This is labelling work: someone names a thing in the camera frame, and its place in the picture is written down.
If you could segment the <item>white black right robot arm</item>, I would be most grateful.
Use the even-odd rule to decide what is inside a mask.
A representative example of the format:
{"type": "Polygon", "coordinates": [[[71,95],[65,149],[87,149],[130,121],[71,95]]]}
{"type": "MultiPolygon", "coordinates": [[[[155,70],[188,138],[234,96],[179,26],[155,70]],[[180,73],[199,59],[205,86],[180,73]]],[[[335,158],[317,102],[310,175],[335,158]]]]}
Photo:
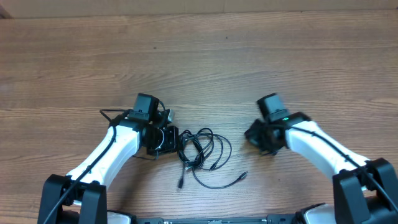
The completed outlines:
{"type": "Polygon", "coordinates": [[[397,223],[397,175],[390,162],[350,151],[303,112],[290,113],[277,93],[260,98],[257,105],[262,119],[252,123],[245,138],[265,155],[283,147],[300,154],[333,185],[332,205],[269,215],[268,223],[397,223]]]}

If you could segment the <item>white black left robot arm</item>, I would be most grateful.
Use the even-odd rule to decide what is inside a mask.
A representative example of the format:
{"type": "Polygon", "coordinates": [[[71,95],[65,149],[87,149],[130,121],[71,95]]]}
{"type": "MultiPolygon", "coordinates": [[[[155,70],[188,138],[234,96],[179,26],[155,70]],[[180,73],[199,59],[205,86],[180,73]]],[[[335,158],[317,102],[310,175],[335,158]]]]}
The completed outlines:
{"type": "Polygon", "coordinates": [[[44,183],[38,223],[136,222],[129,213],[108,209],[107,191],[123,167],[144,147],[149,160],[175,152],[178,129],[174,111],[158,98],[138,94],[131,109],[115,109],[108,130],[94,151],[66,175],[52,174],[44,183]]]}

